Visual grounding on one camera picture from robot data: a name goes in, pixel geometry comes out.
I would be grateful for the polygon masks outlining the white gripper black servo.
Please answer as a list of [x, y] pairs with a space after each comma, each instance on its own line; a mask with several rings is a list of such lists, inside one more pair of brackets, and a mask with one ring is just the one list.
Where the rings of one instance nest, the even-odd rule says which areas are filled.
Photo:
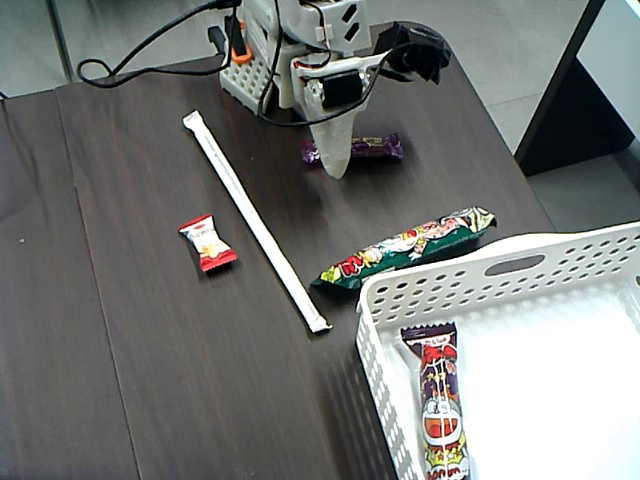
[[[312, 125], [310, 131], [320, 162], [333, 178], [344, 176], [351, 159], [357, 116], [351, 110], [366, 102], [374, 77], [387, 55], [387, 50], [364, 56], [328, 51], [309, 53], [290, 61], [293, 110], [297, 115], [293, 125]], [[334, 159], [332, 122], [328, 121], [333, 119]]]

